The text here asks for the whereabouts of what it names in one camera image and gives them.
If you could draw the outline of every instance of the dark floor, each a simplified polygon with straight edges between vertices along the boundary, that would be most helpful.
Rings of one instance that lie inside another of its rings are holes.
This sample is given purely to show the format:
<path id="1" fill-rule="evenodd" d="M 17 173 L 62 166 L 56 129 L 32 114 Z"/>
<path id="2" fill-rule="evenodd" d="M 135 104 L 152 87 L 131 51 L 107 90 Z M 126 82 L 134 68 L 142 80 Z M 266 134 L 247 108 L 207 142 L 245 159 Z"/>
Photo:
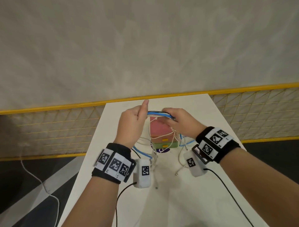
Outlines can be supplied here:
<path id="1" fill-rule="evenodd" d="M 248 152 L 269 164 L 276 170 L 280 171 L 284 175 L 288 176 L 293 181 L 299 183 L 299 140 L 246 143 L 244 146 Z M 24 165 L 29 171 L 44 181 L 52 174 L 57 172 L 60 168 L 69 163 L 72 159 L 73 158 L 28 160 L 24 161 Z M 17 175 L 15 177 L 16 181 L 21 181 L 21 184 L 19 191 L 14 192 L 16 193 L 16 196 L 14 196 L 9 203 L 5 204 L 0 202 L 0 211 L 5 210 L 10 205 L 17 202 L 20 198 L 25 196 L 39 185 L 38 181 L 24 172 L 20 161 L 8 161 L 0 163 L 0 176 L 4 176 L 5 174 L 3 175 L 3 173 L 9 170 L 15 171 L 14 174 Z M 76 177 L 77 174 L 53 193 L 53 195 L 57 196 L 60 200 L 59 218 L 63 212 Z M 0 180 L 0 193 L 2 192 L 7 194 L 7 192 L 5 192 L 5 184 L 5 181 Z M 52 197 L 48 197 L 25 217 L 13 225 L 13 227 L 53 227 L 56 218 L 56 212 L 57 201 Z"/>

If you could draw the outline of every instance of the wrist strap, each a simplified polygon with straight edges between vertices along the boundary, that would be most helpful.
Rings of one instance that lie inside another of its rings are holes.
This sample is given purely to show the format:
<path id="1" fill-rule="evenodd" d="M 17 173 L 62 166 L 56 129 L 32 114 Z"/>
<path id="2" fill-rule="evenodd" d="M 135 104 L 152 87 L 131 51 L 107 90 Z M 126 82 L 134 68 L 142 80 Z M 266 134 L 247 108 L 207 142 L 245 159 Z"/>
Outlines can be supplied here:
<path id="1" fill-rule="evenodd" d="M 115 150 L 105 148 L 101 151 L 94 164 L 92 176 L 101 177 L 117 184 L 120 184 L 121 181 L 127 182 L 136 166 L 136 161 L 130 157 L 130 149 L 125 147 L 129 149 L 129 153 L 124 152 L 122 145 L 111 143 L 107 147 L 115 148 Z"/>
<path id="2" fill-rule="evenodd" d="M 197 137 L 193 152 L 206 164 L 209 161 L 219 163 L 233 149 L 240 147 L 234 138 L 220 128 L 207 127 Z"/>

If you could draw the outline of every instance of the white plastic casing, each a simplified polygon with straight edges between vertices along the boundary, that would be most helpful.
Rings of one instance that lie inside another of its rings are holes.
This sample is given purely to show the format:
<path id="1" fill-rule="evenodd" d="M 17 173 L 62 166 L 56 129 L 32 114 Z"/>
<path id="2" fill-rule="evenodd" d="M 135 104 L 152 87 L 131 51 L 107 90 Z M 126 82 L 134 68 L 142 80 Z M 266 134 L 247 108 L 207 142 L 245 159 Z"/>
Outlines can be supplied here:
<path id="1" fill-rule="evenodd" d="M 194 154 L 193 151 L 184 153 L 184 158 L 192 176 L 199 177 L 207 172 L 207 170 L 204 170 L 206 165 L 196 156 L 196 154 Z"/>
<path id="2" fill-rule="evenodd" d="M 133 171 L 133 182 L 137 182 L 134 187 L 147 188 L 151 185 L 150 179 L 150 160 L 140 158 L 135 160 L 136 167 Z"/>

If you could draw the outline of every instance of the finger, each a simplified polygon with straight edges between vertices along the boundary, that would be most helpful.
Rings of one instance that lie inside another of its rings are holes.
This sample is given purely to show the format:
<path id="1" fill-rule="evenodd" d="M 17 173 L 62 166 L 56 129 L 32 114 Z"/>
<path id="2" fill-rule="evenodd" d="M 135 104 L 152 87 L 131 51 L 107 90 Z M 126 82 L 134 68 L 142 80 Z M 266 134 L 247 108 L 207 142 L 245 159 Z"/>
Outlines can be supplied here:
<path id="1" fill-rule="evenodd" d="M 143 101 L 139 113 L 138 113 L 138 120 L 140 121 L 145 121 L 147 118 L 147 112 L 148 112 L 148 104 L 149 104 L 149 100 L 146 99 Z"/>
<path id="2" fill-rule="evenodd" d="M 178 122 L 168 117 L 158 117 L 157 120 L 163 122 L 164 124 L 169 125 L 170 127 L 175 127 L 178 124 Z"/>
<path id="3" fill-rule="evenodd" d="M 177 108 L 164 108 L 162 111 L 169 113 L 173 117 L 176 117 L 178 109 Z"/>
<path id="4" fill-rule="evenodd" d="M 141 106 L 135 106 L 131 109 L 128 109 L 129 111 L 131 111 L 134 115 L 138 116 L 138 113 L 140 111 Z"/>

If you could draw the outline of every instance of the white floor stripe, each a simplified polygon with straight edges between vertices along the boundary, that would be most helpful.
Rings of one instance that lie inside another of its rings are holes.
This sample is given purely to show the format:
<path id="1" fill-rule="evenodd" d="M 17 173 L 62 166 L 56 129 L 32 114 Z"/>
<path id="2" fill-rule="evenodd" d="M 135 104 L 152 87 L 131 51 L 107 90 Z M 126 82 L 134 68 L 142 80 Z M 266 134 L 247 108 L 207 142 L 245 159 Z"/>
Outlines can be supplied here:
<path id="1" fill-rule="evenodd" d="M 49 193 L 55 192 L 76 173 L 78 173 L 83 160 L 84 156 L 76 157 L 60 170 L 58 170 L 55 174 L 50 176 L 44 182 L 47 191 Z M 42 188 L 42 185 L 39 185 L 2 214 L 0 214 L 0 227 L 12 227 L 21 218 L 33 210 L 38 204 L 44 201 L 48 196 L 49 195 Z"/>

